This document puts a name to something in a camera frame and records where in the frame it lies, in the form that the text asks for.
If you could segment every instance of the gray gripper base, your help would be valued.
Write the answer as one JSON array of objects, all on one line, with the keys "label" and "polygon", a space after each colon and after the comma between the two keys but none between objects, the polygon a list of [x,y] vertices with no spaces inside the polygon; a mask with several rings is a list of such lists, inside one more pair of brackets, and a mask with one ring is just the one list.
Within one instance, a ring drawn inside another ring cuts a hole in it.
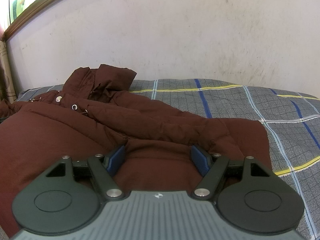
[{"label": "gray gripper base", "polygon": [[258,236],[225,222],[208,201],[185,191],[133,191],[121,201],[108,202],[89,225],[62,236],[40,236],[21,230],[14,240],[303,240],[295,231]]}]

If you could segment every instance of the white wall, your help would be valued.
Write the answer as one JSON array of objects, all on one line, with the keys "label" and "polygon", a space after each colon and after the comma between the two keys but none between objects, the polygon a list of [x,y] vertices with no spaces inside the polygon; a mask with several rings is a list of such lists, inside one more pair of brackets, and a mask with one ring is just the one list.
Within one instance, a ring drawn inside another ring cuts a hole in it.
[{"label": "white wall", "polygon": [[320,97],[320,0],[61,0],[7,46],[17,90],[106,63]]}]

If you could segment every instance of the mattress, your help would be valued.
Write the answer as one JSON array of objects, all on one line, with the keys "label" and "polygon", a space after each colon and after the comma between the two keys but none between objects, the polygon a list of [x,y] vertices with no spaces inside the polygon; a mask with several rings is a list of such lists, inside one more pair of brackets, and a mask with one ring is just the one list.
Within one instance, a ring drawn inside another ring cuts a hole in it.
[{"label": "mattress", "polygon": [[[20,93],[17,100],[27,101],[62,87],[55,85],[27,90]],[[306,239],[318,239],[320,99],[298,92],[212,79],[134,80],[130,92],[207,118],[259,120],[268,134],[274,173],[295,189],[304,201],[304,216],[297,230]]]}]

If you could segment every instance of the yellow stripe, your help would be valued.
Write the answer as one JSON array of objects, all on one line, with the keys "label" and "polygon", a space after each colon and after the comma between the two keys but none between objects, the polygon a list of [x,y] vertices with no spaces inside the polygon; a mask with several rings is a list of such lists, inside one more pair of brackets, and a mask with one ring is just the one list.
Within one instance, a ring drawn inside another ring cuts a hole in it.
[{"label": "yellow stripe", "polygon": [[[312,166],[312,165],[316,164],[317,162],[319,162],[319,160],[320,160],[320,156],[312,159],[311,161],[309,161],[309,162],[307,162],[307,163],[305,163],[303,165],[300,165],[298,167],[294,167],[293,171],[305,170],[305,169],[309,168],[310,166]],[[286,169],[286,170],[283,170],[283,171],[277,171],[277,172],[275,172],[275,174],[277,176],[280,176],[280,175],[283,175],[283,174],[286,174],[286,173],[289,173],[289,172],[290,172],[290,169]]]},{"label": "yellow stripe", "polygon": [[310,98],[310,97],[292,96],[292,95],[277,95],[277,96],[283,97],[283,98],[306,98],[306,99],[320,100],[319,98]]},{"label": "yellow stripe", "polygon": [[[183,91],[199,91],[199,90],[215,90],[215,89],[227,89],[233,87],[242,87],[241,85],[228,85],[220,87],[204,87],[204,88],[189,88],[189,89],[157,89],[156,92],[183,92]],[[130,91],[130,93],[142,93],[142,92],[152,92],[153,89],[144,89],[138,91]]]}]

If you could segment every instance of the brown jacket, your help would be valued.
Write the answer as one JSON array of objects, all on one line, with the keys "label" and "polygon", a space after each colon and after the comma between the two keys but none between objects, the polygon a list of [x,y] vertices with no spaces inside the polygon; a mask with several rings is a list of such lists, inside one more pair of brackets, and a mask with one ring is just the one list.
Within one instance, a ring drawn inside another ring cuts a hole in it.
[{"label": "brown jacket", "polygon": [[0,124],[0,225],[9,237],[18,231],[14,196],[63,155],[85,160],[125,144],[126,160],[114,177],[124,191],[192,191],[201,180],[190,161],[193,144],[233,160],[251,155],[271,168],[260,122],[207,119],[132,94],[135,75],[108,65],[79,68],[62,91],[0,104],[1,117],[12,115]]}]

